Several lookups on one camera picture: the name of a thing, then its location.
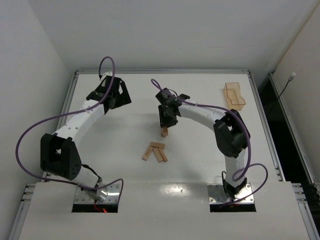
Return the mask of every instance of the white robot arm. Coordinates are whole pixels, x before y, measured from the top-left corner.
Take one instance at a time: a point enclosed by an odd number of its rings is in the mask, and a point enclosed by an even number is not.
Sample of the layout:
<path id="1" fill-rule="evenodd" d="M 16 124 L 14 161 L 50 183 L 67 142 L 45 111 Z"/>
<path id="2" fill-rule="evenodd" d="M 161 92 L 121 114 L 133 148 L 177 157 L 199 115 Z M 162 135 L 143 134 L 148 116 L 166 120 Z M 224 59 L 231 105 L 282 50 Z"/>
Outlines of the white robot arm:
<path id="1" fill-rule="evenodd" d="M 100 85 L 84 101 L 80 110 L 96 105 L 105 95 L 112 77 L 104 74 Z M 82 164 L 77 145 L 90 127 L 108 110 L 131 103 L 125 82 L 115 77 L 105 100 L 97 107 L 75 114 L 63 127 L 41 138 L 40 166 L 45 172 L 79 185 L 95 188 L 101 178 L 88 165 Z"/>
<path id="2" fill-rule="evenodd" d="M 161 127 L 172 127 L 177 124 L 177 116 L 192 119 L 215 133 L 216 143 L 219 150 L 225 156 L 226 176 L 223 179 L 225 192 L 234 197 L 247 184 L 245 176 L 234 180 L 233 175 L 244 168 L 245 149 L 247 141 L 244 132 L 238 126 L 234 117 L 228 113 L 216 111 L 211 108 L 198 107 L 197 103 L 185 94 L 177 98 L 169 95 L 169 90 L 164 88 L 155 97 L 161 103 L 158 106 Z M 195 105 L 184 104 L 187 100 Z M 231 110 L 240 119 L 236 110 Z"/>

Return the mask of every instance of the white table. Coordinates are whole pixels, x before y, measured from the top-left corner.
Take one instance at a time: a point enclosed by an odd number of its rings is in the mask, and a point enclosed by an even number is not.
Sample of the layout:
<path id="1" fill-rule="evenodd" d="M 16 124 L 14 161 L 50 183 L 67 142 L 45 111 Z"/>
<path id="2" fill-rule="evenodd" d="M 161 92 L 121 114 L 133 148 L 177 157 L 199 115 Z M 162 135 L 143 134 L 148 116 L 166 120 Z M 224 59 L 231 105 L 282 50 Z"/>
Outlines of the white table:
<path id="1" fill-rule="evenodd" d="M 132 103 L 110 110 L 99 119 L 77 147 L 88 164 L 108 183 L 124 179 L 118 213 L 72 213 L 75 187 L 37 183 L 20 239 L 309 239 L 290 182 L 279 182 L 246 72 L 233 74 L 117 74 Z M 158 90 L 150 83 L 190 95 L 202 104 L 227 107 L 223 88 L 239 82 L 246 100 L 240 111 L 250 134 L 252 163 L 263 163 L 267 184 L 254 195 L 256 212 L 210 213 L 207 183 L 221 183 L 224 156 L 208 128 L 179 118 L 160 136 Z M 99 84 L 97 74 L 80 74 L 69 110 L 79 109 Z M 68 110 L 68 98 L 64 110 Z M 150 141 L 165 143 L 168 162 L 158 163 L 152 154 L 141 159 Z M 246 174 L 253 189 L 265 178 L 260 167 Z"/>

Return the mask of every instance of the stack of wooden blocks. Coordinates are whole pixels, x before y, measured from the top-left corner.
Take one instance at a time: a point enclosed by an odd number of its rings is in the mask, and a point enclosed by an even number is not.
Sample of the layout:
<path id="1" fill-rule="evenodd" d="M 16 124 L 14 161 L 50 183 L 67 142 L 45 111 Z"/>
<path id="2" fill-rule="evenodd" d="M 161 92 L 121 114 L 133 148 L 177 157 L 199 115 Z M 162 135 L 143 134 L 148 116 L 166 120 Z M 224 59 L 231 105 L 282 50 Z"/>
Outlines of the stack of wooden blocks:
<path id="1" fill-rule="evenodd" d="M 154 155 L 156 159 L 158 160 L 159 163 L 161 162 L 167 162 L 167 156 L 165 155 L 164 149 L 165 149 L 165 144 L 160 143 L 160 142 L 150 142 L 150 146 L 146 149 L 144 155 L 142 156 L 142 159 L 147 161 L 151 152 L 154 152 Z"/>

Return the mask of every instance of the purple cable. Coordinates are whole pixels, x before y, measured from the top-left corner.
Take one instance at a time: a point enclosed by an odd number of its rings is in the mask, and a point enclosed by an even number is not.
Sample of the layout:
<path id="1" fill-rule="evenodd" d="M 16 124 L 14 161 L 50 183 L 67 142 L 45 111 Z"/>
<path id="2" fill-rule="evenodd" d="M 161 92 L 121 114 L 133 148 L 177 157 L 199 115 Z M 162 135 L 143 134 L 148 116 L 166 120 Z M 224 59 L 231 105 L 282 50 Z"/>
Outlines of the purple cable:
<path id="1" fill-rule="evenodd" d="M 111 77 L 111 81 L 110 81 L 110 84 L 109 84 L 109 87 L 108 89 L 106 90 L 105 94 L 103 95 L 103 97 L 101 98 L 101 100 L 96 103 L 95 105 L 93 106 L 90 106 L 88 107 L 87 109 L 82 109 L 82 110 L 78 110 L 78 111 L 72 111 L 72 112 L 67 112 L 67 113 L 64 113 L 64 114 L 60 114 L 60 115 L 56 115 L 56 116 L 51 116 L 51 117 L 48 117 L 46 119 L 43 119 L 41 121 L 38 121 L 36 122 L 35 124 L 33 124 L 32 126 L 30 126 L 27 130 L 25 130 L 22 135 L 19 137 L 19 140 L 18 142 L 16 143 L 16 146 L 15 146 L 15 158 L 16 158 L 16 161 L 17 163 L 19 164 L 20 168 L 22 168 L 23 171 L 25 171 L 27 174 L 29 174 L 30 176 L 34 177 L 34 178 L 37 178 L 37 179 L 41 179 L 41 180 L 45 180 L 45 181 L 53 181 L 53 182 L 58 182 L 58 183 L 65 183 L 65 184 L 71 184 L 71 185 L 76 185 L 76 186 L 79 186 L 83 189 L 86 189 L 86 190 L 99 190 L 99 189 L 103 189 L 103 188 L 106 188 L 118 181 L 122 181 L 122 187 L 121 187 L 121 191 L 120 191 L 120 194 L 119 194 L 119 199 L 118 201 L 120 200 L 120 197 L 121 197 L 121 193 L 122 193 L 122 189 L 123 189 L 123 186 L 124 186 L 124 180 L 122 178 L 119 178 L 111 183 L 108 183 L 107 185 L 103 185 L 103 186 L 99 186 L 99 187 L 89 187 L 89 186 L 84 186 L 84 185 L 80 185 L 80 184 L 77 184 L 75 182 L 71 182 L 71 181 L 66 181 L 66 180 L 60 180 L 60 179 L 51 179 L 51 178 L 47 178 L 47 177 L 42 177 L 42 176 L 38 176 L 32 172 L 30 172 L 28 169 L 26 169 L 23 164 L 21 163 L 21 160 L 19 158 L 19 147 L 20 147 L 20 144 L 21 144 L 21 141 L 22 139 L 25 137 L 25 135 L 31 130 L 33 129 L 34 127 L 40 125 L 40 124 L 43 124 L 45 122 L 48 122 L 50 120 L 53 120 L 53 119 L 58 119 L 58 118 L 61 118 L 61 117 L 65 117 L 65 116 L 69 116 L 69 115 L 73 115 L 73 114 L 80 114 L 80 113 L 83 113 L 83 112 L 86 112 L 86 111 L 89 111 L 91 109 L 94 109 L 95 107 L 97 107 L 98 105 L 102 104 L 104 102 L 104 100 L 106 99 L 107 95 L 109 94 L 110 92 L 110 89 L 112 87 L 112 84 L 114 82 L 114 78 L 115 78 L 115 73 L 116 73 L 116 65 L 115 65 L 115 61 L 112 59 L 112 57 L 110 56 L 106 56 L 104 57 L 101 62 L 100 62 L 100 66 L 99 66 L 99 73 L 100 73 L 100 68 L 101 68 L 101 65 L 103 63 L 103 61 L 105 59 L 110 59 L 111 63 L 112 63 L 112 77 Z"/>
<path id="2" fill-rule="evenodd" d="M 171 97 L 174 97 L 177 99 L 176 96 L 172 95 L 171 93 L 168 93 L 166 91 L 164 91 L 160 84 L 154 80 L 154 79 L 151 79 L 151 83 L 157 88 L 159 89 L 161 92 L 165 92 L 166 94 L 168 94 L 169 96 Z M 185 101 L 185 100 L 182 100 L 179 98 L 179 100 L 185 104 L 188 104 L 188 105 L 191 105 L 191 106 L 198 106 L 198 107 L 202 107 L 202 108 L 212 108 L 212 109 L 220 109 L 220 110 L 223 110 L 223 111 L 226 111 L 228 114 L 232 115 L 234 117 L 234 119 L 237 121 L 237 123 L 240 125 L 241 129 L 243 130 L 244 132 L 244 135 L 245 135 L 245 139 L 246 139 L 246 142 L 247 142 L 247 147 L 248 147 L 248 161 L 246 162 L 246 166 L 244 167 L 244 169 L 240 169 L 238 171 L 236 171 L 233 175 L 232 175 L 232 180 L 233 181 L 238 181 L 240 180 L 245 174 L 246 172 L 248 171 L 248 168 L 250 167 L 250 162 L 251 162 L 251 143 L 250 143 L 250 137 L 249 137 L 249 133 L 248 133 L 248 130 L 246 128 L 246 126 L 244 125 L 244 123 L 241 121 L 241 119 L 236 115 L 234 114 L 232 111 L 230 111 L 229 109 L 225 108 L 225 107 L 222 107 L 222 106 L 214 106 L 214 105 L 206 105 L 206 104 L 195 104 L 195 103 L 192 103 L 192 102 L 188 102 L 188 101 Z"/>

